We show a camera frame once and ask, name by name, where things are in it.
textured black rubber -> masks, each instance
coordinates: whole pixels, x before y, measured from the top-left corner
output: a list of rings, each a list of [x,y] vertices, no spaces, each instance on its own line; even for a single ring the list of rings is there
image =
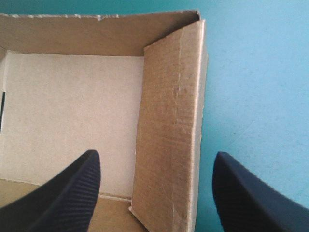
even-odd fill
[[[0,208],[0,231],[86,232],[100,178],[99,154],[88,150],[43,186]]]
[[[228,153],[217,154],[212,192],[225,232],[309,232],[309,210],[276,192]]]

black plastic part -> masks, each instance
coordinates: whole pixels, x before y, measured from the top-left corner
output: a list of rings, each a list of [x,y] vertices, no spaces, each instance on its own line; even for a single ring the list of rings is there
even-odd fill
[[[1,133],[1,128],[2,128],[4,102],[5,102],[5,92],[2,92],[2,102],[1,102],[1,112],[0,112],[0,133]]]
[[[0,231],[86,232],[100,177],[99,154],[88,150],[43,186],[0,208]]]
[[[249,172],[228,153],[217,154],[212,192],[225,232],[309,232],[309,210]]]

cardboard flap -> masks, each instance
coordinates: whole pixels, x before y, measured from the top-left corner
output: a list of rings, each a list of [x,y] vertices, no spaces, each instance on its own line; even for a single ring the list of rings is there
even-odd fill
[[[150,232],[194,231],[204,25],[195,22],[145,48],[130,210]]]
[[[143,56],[145,46],[197,20],[197,11],[129,16],[0,14],[0,46],[22,53]]]

cardboard box wall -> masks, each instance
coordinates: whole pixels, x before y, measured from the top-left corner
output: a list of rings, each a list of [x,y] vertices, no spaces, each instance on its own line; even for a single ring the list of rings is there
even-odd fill
[[[43,184],[94,148],[103,195],[133,192],[151,232],[193,231],[204,25],[196,11],[0,15],[0,178]]]

teal surface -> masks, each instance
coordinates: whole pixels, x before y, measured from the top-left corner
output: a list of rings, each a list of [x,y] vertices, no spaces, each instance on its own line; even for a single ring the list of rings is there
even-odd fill
[[[216,152],[309,207],[309,1],[0,0],[11,14],[199,9],[209,67],[196,232],[222,232],[211,193]]]

